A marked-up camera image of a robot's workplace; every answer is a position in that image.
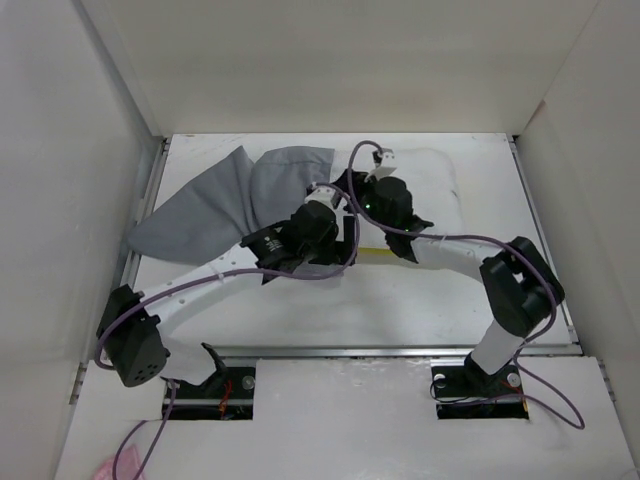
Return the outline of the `grey pillowcase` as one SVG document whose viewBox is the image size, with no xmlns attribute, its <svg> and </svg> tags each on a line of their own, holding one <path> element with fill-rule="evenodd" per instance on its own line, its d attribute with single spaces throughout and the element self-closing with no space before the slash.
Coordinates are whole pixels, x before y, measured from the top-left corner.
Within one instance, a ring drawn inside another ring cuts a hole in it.
<svg viewBox="0 0 640 480">
<path fill-rule="evenodd" d="M 199 266 L 285 220 L 314 182 L 329 181 L 333 149 L 289 146 L 253 161 L 240 146 L 160 205 L 143 228 L 144 256 Z"/>
</svg>

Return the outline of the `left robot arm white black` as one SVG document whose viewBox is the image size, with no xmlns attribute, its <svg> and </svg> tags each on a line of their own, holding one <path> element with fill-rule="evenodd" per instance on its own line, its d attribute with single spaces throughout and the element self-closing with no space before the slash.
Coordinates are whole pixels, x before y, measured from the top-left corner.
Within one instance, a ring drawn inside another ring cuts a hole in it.
<svg viewBox="0 0 640 480">
<path fill-rule="evenodd" d="M 220 302 L 278 278 L 325 280 L 354 263 L 356 216 L 339 218 L 331 206 L 309 201 L 287 220 L 245 236 L 215 259 L 146 291 L 111 291 L 96 330 L 96 362 L 127 388 L 155 377 L 185 381 L 205 397 L 226 376 L 212 345 L 183 344 L 174 332 Z"/>
</svg>

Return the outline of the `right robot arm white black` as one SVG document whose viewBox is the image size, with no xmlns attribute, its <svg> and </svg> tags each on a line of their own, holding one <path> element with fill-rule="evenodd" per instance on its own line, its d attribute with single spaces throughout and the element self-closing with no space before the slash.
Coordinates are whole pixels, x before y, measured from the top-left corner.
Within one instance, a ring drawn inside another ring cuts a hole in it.
<svg viewBox="0 0 640 480">
<path fill-rule="evenodd" d="M 469 396 L 486 396 L 528 337 L 556 317 L 565 292 L 536 246 L 526 237 L 505 243 L 480 235 L 431 233 L 433 224 L 414 213 L 406 183 L 347 169 L 333 183 L 355 210 L 384 232 L 398 258 L 428 270 L 448 270 L 482 284 L 493 320 L 466 356 L 458 381 Z"/>
</svg>

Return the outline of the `white pillow yellow edge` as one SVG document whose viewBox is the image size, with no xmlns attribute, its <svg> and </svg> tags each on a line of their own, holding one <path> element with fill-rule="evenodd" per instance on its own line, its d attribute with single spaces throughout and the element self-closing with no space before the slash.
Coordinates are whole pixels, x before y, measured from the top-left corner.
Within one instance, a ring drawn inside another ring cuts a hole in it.
<svg viewBox="0 0 640 480">
<path fill-rule="evenodd" d="M 335 150 L 330 161 L 329 181 L 337 180 L 347 170 L 350 154 Z M 367 234 L 367 246 L 387 245 L 389 252 L 412 264 L 424 263 L 428 269 L 438 270 L 436 254 L 415 254 L 413 244 L 435 247 L 435 240 L 420 239 L 418 234 L 448 236 L 464 229 L 456 173 L 451 159 L 433 149 L 400 150 L 395 152 L 397 170 L 391 175 L 403 180 L 413 198 L 413 221 L 408 231 L 383 226 L 380 234 Z"/>
</svg>

